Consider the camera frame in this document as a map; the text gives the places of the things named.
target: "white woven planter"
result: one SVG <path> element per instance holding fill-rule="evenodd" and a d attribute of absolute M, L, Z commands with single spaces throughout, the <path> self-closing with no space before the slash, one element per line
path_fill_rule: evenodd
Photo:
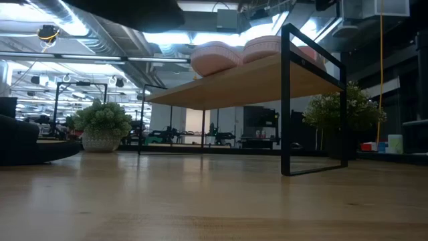
<path fill-rule="evenodd" d="M 113 138 L 109 132 L 102 133 L 101 135 L 84 133 L 82 144 L 85 151 L 108 153 L 115 151 L 119 147 L 120 139 Z"/>

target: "black metal frame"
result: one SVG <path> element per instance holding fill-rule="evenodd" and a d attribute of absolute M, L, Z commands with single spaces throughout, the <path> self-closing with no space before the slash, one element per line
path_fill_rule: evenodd
<path fill-rule="evenodd" d="M 333 167 L 324 167 L 317 169 L 309 169 L 304 171 L 292 171 L 291 170 L 291 159 L 290 156 L 299 155 L 304 156 L 307 154 L 308 156 L 320 156 L 320 153 L 305 153 L 305 152 L 295 152 L 290 148 L 290 64 L 294 62 L 299 66 L 311 71 L 312 73 L 318 75 L 323 78 L 325 81 L 339 87 L 341 89 L 340 92 L 340 131 L 342 134 L 342 142 L 346 140 L 347 133 L 347 122 L 346 122 L 346 68 L 345 65 L 342 64 L 339 60 L 337 60 L 334 56 L 328 53 L 324 48 L 319 46 L 316 42 L 308 38 L 299 29 L 294 27 L 291 23 L 285 25 L 281 29 L 282 34 L 282 45 L 281 45 L 281 150 L 278 151 L 270 151 L 267 150 L 235 150 L 235 149 L 210 149 L 204 148 L 204 135 L 205 135 L 205 110 L 203 110 L 203 118 L 202 118 L 202 137 L 201 137 L 201 148 L 186 148 L 186 147 L 163 147 L 156 149 L 158 151 L 166 151 L 166 152 L 184 152 L 184 153 L 222 153 L 222 154 L 247 154 L 247 155 L 280 155 L 281 156 L 281 174 L 285 176 L 295 176 L 302 175 L 307 173 L 316 173 L 320 171 L 327 171 L 332 169 L 338 169 L 348 166 L 346 145 L 342 146 L 342 159 L 340 160 L 340 165 Z M 315 66 L 311 62 L 307 61 L 305 58 L 300 57 L 298 54 L 295 54 L 290 49 L 290 34 L 294 35 L 298 39 L 302 40 L 305 44 L 311 47 L 313 50 L 321 54 L 328 61 L 333 63 L 336 67 L 340 69 L 340 79 L 337 80 L 335 77 L 329 75 L 324 70 L 321 70 L 319 67 Z M 160 86 L 153 86 L 146 84 L 144 86 L 143 91 L 143 99 L 142 99 L 142 116 L 140 127 L 142 130 L 142 122 L 143 122 L 143 112 L 144 112 L 144 102 L 145 102 L 145 90 L 146 86 L 151 86 L 155 88 L 162 88 Z M 218 121 L 218 110 L 217 110 L 217 126 L 219 124 Z M 172 115 L 173 115 L 173 107 L 171 107 L 171 115 L 170 115 L 170 126 L 172 125 Z M 141 135 L 140 141 L 138 142 L 138 154 L 141 152 Z"/>
<path fill-rule="evenodd" d="M 68 86 L 75 84 L 76 86 L 91 86 L 91 85 L 97 85 L 97 86 L 104 86 L 104 104 L 107 101 L 107 84 L 100 84 L 100 83 L 89 83 L 89 82 L 57 82 L 56 83 L 56 95 L 55 95 L 55 107 L 53 109 L 53 123 L 52 123 L 52 129 L 55 130 L 56 127 L 56 113 L 58 111 L 58 98 L 60 97 L 60 94 L 65 91 L 68 86 L 64 90 L 60 90 L 60 86 L 62 84 L 67 84 Z"/>

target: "potted plant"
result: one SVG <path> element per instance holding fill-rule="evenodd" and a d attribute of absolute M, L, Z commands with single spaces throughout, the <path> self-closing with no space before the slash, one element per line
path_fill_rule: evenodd
<path fill-rule="evenodd" d="M 83 130 L 82 144 L 85 150 L 94 152 L 115 151 L 122 137 L 131 130 L 130 115 L 119 104 L 102 104 L 96 99 L 92 106 L 78 110 L 73 117 L 77 130 Z"/>
<path fill-rule="evenodd" d="M 329 157 L 341 159 L 342 145 L 346 145 L 348 159 L 356 158 L 357 134 L 373 128 L 379 121 L 385 122 L 387 115 L 379 110 L 377 102 L 362 91 L 356 82 L 347 85 L 346 119 L 348 131 L 342 143 L 340 132 L 340 95 L 338 92 L 314 97 L 303 113 L 304 122 L 323 130 Z"/>

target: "red object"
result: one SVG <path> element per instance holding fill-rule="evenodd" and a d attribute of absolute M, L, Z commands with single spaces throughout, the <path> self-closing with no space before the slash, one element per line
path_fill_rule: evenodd
<path fill-rule="evenodd" d="M 361 151 L 372 151 L 371 144 L 361 144 Z"/>

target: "wooden shelf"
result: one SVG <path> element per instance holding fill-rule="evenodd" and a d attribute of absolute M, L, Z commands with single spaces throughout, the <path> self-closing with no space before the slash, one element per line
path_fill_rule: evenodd
<path fill-rule="evenodd" d="M 291 97 L 341 91 L 331 81 L 290 61 Z M 146 97 L 147 102 L 212 110 L 281 99 L 281 54 Z"/>

